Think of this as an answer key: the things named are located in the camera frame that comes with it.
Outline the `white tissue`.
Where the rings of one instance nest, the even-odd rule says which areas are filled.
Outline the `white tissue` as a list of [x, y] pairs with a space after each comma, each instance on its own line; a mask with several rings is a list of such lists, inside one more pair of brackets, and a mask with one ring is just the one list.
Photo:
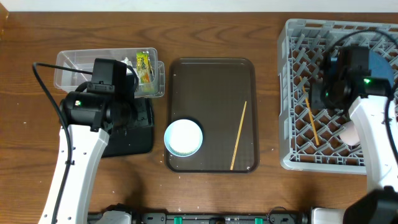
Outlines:
[[[122, 60], [122, 62], [125, 63], [127, 66], [132, 67], [132, 62], [127, 57], [124, 60]], [[130, 69], [127, 68], [126, 73], [130, 74], [132, 72], [130, 71]]]

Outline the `pink cup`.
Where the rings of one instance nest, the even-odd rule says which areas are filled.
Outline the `pink cup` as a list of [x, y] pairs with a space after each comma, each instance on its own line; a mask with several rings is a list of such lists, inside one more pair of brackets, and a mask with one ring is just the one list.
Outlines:
[[358, 132], [352, 121], [343, 125], [343, 131], [339, 134], [340, 139], [349, 146], [356, 146], [360, 143]]

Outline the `blue plate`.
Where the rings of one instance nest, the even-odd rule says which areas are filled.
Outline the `blue plate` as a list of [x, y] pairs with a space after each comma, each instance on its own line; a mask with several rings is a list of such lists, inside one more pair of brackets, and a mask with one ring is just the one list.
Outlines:
[[[337, 70], [337, 58], [329, 57], [326, 61], [324, 70]], [[370, 50], [369, 53], [370, 76], [361, 77], [365, 84], [370, 85], [373, 80], [384, 80], [388, 89], [394, 85], [394, 72], [391, 65], [381, 55]]]

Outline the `green yellow snack wrapper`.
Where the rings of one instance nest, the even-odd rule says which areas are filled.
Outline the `green yellow snack wrapper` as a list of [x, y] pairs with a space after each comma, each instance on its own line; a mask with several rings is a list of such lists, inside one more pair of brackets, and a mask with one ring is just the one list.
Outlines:
[[148, 50], [136, 54], [136, 70], [139, 78], [139, 91], [145, 95], [153, 95], [155, 92], [155, 75]]

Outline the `light blue small bowl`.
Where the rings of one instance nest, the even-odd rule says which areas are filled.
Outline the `light blue small bowl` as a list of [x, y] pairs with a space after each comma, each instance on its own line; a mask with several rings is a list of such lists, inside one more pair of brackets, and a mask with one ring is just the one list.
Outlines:
[[196, 153], [203, 143], [203, 131], [196, 122], [178, 119], [164, 133], [166, 150], [177, 157], [188, 157]]

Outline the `wooden chopstick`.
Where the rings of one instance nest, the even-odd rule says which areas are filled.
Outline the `wooden chopstick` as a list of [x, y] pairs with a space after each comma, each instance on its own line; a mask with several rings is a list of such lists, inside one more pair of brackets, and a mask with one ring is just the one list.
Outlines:
[[242, 110], [242, 114], [241, 114], [241, 119], [240, 119], [239, 127], [238, 127], [238, 133], [237, 133], [236, 141], [235, 141], [235, 145], [234, 145], [233, 156], [232, 156], [232, 160], [231, 160], [231, 164], [230, 164], [229, 170], [233, 170], [234, 169], [234, 164], [235, 164], [235, 161], [236, 161], [236, 155], [237, 155], [238, 146], [239, 146], [239, 140], [240, 140], [240, 136], [241, 136], [241, 130], [242, 130], [242, 127], [243, 127], [244, 117], [245, 117], [245, 113], [246, 113], [246, 107], [247, 107], [247, 101], [244, 102], [244, 106], [243, 106], [243, 110]]
[[315, 122], [314, 122], [314, 120], [313, 120], [313, 115], [312, 115], [312, 111], [311, 111], [311, 107], [310, 107], [310, 102], [309, 102], [309, 99], [308, 99], [309, 94], [308, 94], [307, 91], [305, 90], [304, 85], [303, 85], [303, 87], [302, 87], [302, 91], [303, 91], [303, 93], [306, 93], [306, 94], [308, 95], [308, 96], [306, 97], [306, 99], [305, 99], [305, 103], [306, 103], [306, 106], [307, 106], [307, 109], [308, 109], [308, 116], [309, 116], [309, 118], [310, 118], [310, 124], [311, 124], [311, 126], [312, 126], [312, 131], [313, 131], [313, 135], [314, 135], [314, 138], [315, 138], [315, 144], [316, 144], [317, 146], [319, 146], [319, 145], [320, 145], [320, 142], [319, 142], [317, 130], [316, 130], [316, 127], [315, 127]]

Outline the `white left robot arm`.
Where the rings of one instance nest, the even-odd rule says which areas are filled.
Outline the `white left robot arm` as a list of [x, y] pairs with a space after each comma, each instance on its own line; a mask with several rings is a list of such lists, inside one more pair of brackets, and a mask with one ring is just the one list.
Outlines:
[[40, 223], [86, 223], [102, 158], [145, 154], [153, 146], [153, 110], [148, 98], [130, 98], [86, 82], [57, 108], [59, 153]]

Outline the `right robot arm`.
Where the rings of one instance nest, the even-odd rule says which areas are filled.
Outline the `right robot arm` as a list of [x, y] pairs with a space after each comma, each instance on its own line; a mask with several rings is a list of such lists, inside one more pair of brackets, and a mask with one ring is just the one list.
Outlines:
[[311, 97], [330, 109], [345, 109], [352, 123], [343, 137], [357, 136], [366, 166], [368, 193], [350, 207], [314, 208], [312, 223], [397, 223], [397, 120], [394, 76], [374, 69], [325, 70], [322, 90]]

